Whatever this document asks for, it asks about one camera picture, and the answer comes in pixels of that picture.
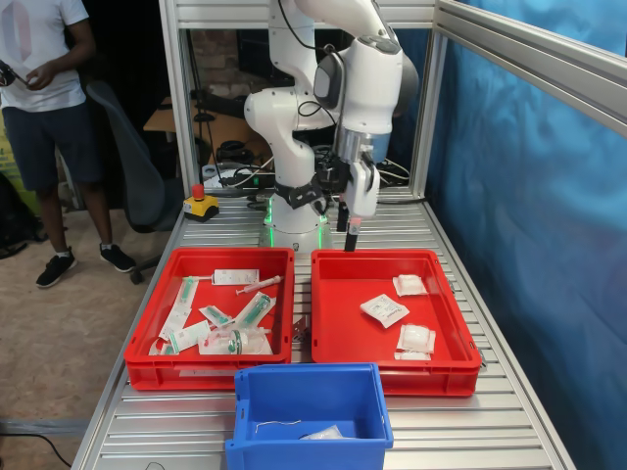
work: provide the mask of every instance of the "hand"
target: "hand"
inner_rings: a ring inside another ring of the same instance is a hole
[[[28,89],[32,91],[43,90],[46,86],[52,83],[52,80],[54,80],[55,76],[57,76],[57,73],[59,73],[59,71],[53,62],[48,62],[33,70],[26,76],[26,81],[29,83]],[[30,83],[30,81],[35,77],[37,77],[37,79],[33,83]]]

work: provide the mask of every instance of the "blue curtain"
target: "blue curtain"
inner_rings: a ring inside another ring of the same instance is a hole
[[[467,3],[625,54],[624,0]],[[428,190],[575,464],[626,469],[627,140],[453,44]]]

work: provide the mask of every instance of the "dark shorts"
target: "dark shorts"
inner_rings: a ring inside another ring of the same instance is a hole
[[[2,115],[24,188],[28,191],[48,189],[59,183],[55,145],[73,181],[95,183],[102,179],[102,163],[85,103],[43,113],[5,108]]]

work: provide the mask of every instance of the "transparent panel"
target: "transparent panel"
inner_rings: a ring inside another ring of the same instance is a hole
[[[429,194],[579,468],[625,468],[627,140],[457,44]]]

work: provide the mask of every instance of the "black chair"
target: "black chair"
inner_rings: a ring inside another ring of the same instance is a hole
[[[114,90],[103,81],[87,85],[87,94],[107,111],[124,171],[124,212],[138,233],[172,231],[185,195],[179,178],[163,180],[152,164],[148,146],[128,120]],[[161,257],[143,262],[130,273],[133,284],[144,280],[141,271],[156,267]]]

